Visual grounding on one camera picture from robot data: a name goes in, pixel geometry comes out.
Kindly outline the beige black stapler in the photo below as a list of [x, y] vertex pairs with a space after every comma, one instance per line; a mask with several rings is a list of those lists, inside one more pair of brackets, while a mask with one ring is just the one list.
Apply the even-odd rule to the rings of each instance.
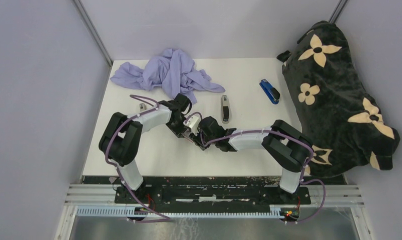
[[226, 95], [221, 96], [221, 119], [224, 124], [229, 123], [230, 119], [230, 105]]

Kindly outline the red white staple box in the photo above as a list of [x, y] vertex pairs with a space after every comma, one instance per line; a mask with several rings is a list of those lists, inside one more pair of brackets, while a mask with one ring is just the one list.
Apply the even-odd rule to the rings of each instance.
[[185, 138], [185, 139], [187, 139], [188, 141], [190, 141], [190, 142], [194, 142], [193, 141], [193, 138], [192, 138], [192, 133], [189, 131], [189, 130], [185, 130], [183, 133], [182, 133], [182, 136]]

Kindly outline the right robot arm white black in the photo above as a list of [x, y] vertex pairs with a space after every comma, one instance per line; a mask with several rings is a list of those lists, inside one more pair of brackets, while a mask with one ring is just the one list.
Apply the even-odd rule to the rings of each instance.
[[272, 126], [261, 129], [224, 129], [211, 116], [199, 119], [195, 115], [185, 120], [184, 126], [202, 149], [214, 145], [223, 152], [266, 150], [282, 167], [278, 199], [284, 204], [297, 199], [298, 187], [314, 151], [310, 140], [285, 121], [276, 120]]

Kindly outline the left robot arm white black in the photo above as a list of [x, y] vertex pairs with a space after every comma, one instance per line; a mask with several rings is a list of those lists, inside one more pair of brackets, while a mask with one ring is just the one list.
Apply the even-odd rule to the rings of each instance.
[[146, 197], [146, 190], [141, 186], [144, 180], [135, 161], [141, 135], [166, 125], [177, 138], [183, 138], [189, 131], [184, 125], [185, 112], [191, 110], [192, 103], [180, 93], [173, 100], [160, 102], [133, 94], [131, 97], [152, 101], [154, 105], [133, 116], [114, 113], [101, 137], [99, 150], [104, 153], [106, 163], [116, 168], [123, 185], [128, 188], [127, 197], [138, 204]]

